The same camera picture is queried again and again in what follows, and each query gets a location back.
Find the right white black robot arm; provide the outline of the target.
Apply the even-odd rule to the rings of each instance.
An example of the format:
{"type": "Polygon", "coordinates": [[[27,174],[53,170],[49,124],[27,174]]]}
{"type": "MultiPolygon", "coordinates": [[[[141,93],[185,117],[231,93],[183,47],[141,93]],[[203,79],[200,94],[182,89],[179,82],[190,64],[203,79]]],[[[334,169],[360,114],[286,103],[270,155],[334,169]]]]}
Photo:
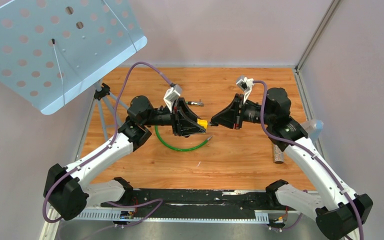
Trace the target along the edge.
{"type": "Polygon", "coordinates": [[[317,195],[296,189],[285,180],[267,186],[266,204],[291,207],[315,221],[330,240],[362,240],[363,224],[373,207],[367,194],[358,194],[327,164],[307,131],[290,115],[291,101],[283,88],[270,88],[262,103],[236,94],[211,118],[212,123],[238,130],[244,122],[261,124],[271,142],[289,156],[316,188],[317,195]]]}

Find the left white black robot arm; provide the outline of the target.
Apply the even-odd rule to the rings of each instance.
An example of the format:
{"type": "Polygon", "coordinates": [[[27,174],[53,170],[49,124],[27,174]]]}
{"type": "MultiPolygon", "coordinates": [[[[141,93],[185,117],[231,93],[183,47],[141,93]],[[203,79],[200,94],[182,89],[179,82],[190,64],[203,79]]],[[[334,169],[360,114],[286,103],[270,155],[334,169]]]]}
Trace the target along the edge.
{"type": "Polygon", "coordinates": [[[129,206],[133,193],[121,177],[104,183],[91,182],[113,163],[143,146],[152,135],[151,126],[171,126],[175,136],[187,138],[206,133],[209,122],[197,116],[183,97],[175,100],[171,108],[155,108],[144,95],[134,97],[125,122],[108,141],[84,158],[66,166],[57,163],[48,170],[43,192],[44,219],[53,222],[47,217],[47,205],[66,221],[77,217],[85,208],[101,203],[129,206]]]}

